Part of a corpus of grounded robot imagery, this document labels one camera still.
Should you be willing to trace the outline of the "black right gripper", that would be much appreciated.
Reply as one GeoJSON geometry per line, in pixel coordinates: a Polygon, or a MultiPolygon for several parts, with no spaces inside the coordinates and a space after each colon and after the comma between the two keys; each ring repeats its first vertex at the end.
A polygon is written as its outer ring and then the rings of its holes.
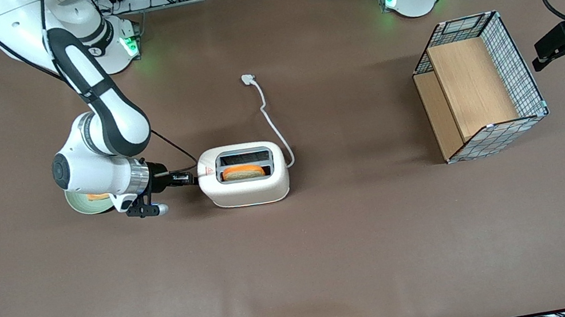
{"type": "Polygon", "coordinates": [[[198,179],[192,173],[190,169],[180,169],[176,171],[168,171],[164,164],[157,164],[151,162],[145,162],[147,170],[149,171],[149,190],[150,194],[161,193],[168,186],[184,187],[184,186],[197,186],[198,179]]]}

